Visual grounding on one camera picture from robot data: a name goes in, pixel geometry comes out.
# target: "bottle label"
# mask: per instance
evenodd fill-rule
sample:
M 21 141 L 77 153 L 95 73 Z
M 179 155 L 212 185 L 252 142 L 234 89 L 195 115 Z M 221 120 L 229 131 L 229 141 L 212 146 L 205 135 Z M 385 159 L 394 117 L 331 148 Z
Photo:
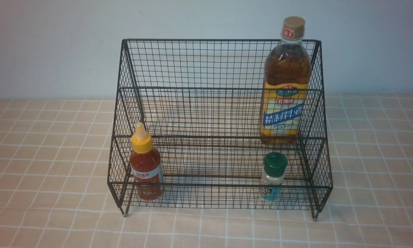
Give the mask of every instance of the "bottle label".
M 292 39 L 292 38 L 294 37 L 294 31 L 293 31 L 293 30 L 290 30 L 289 28 L 285 28 L 285 29 L 283 30 L 283 36 L 284 36 L 285 38 L 290 38 L 290 39 Z
M 159 164 L 154 170 L 149 172 L 139 172 L 135 171 L 133 168 L 131 169 L 133 176 L 137 182 L 140 183 L 163 183 L 164 182 L 164 174 L 162 172 L 162 163 Z M 154 195 L 156 190 L 159 190 L 159 186 L 157 185 L 140 185 L 137 187 L 142 195 Z
M 296 135 L 306 99 L 307 84 L 265 83 L 262 133 L 266 136 Z
M 271 184 L 268 183 L 263 177 L 260 179 L 260 184 L 265 185 L 265 187 L 260 188 L 260 196 L 265 200 L 275 201 L 280 197 L 280 193 L 282 192 L 281 188 L 269 187 Z

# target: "yellow label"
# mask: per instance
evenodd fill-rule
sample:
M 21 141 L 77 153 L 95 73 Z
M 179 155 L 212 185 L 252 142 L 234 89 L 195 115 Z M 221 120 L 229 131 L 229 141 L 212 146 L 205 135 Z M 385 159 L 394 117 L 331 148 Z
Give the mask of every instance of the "yellow label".
M 308 84 L 265 83 L 263 92 L 262 134 L 266 136 L 295 135 L 304 109 Z

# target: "bottle cap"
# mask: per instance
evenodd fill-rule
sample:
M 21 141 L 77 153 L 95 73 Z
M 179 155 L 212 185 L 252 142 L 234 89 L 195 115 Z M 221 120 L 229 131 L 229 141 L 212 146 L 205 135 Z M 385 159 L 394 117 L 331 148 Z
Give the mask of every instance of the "bottle cap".
M 264 169 L 268 176 L 280 177 L 285 173 L 288 166 L 288 159 L 285 155 L 278 152 L 270 152 L 263 159 Z
M 147 153 L 153 149 L 151 135 L 145 131 L 144 124 L 136 123 L 136 132 L 131 137 L 131 146 L 136 153 Z
M 296 41 L 304 37 L 303 18 L 298 16 L 289 16 L 283 21 L 282 38 L 285 40 Z

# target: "wire rack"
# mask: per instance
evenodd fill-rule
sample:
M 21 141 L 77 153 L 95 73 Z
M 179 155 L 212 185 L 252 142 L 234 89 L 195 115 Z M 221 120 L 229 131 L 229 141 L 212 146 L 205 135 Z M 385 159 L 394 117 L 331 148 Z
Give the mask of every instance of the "wire rack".
M 312 76 L 295 144 L 260 140 L 266 56 L 279 40 L 123 40 L 108 185 L 130 206 L 306 209 L 314 219 L 333 188 L 326 131 L 321 41 L 305 40 Z M 164 194 L 139 198 L 130 138 L 142 121 L 161 152 Z M 279 200 L 264 201 L 263 157 L 288 157 Z

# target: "red logo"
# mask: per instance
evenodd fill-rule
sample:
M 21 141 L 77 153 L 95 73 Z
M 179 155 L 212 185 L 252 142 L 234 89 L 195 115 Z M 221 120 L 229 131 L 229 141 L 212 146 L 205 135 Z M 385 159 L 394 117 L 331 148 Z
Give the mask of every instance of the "red logo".
M 136 176 L 139 178 L 144 178 L 144 177 L 148 177 L 150 175 L 150 173 L 136 173 Z
M 294 33 L 289 28 L 286 28 L 285 30 L 283 30 L 283 36 L 285 36 L 286 38 L 293 38 Z
M 283 99 L 277 100 L 277 103 L 281 104 L 281 105 L 293 104 L 294 102 L 295 102 L 295 99 L 288 99 L 288 98 L 283 98 Z

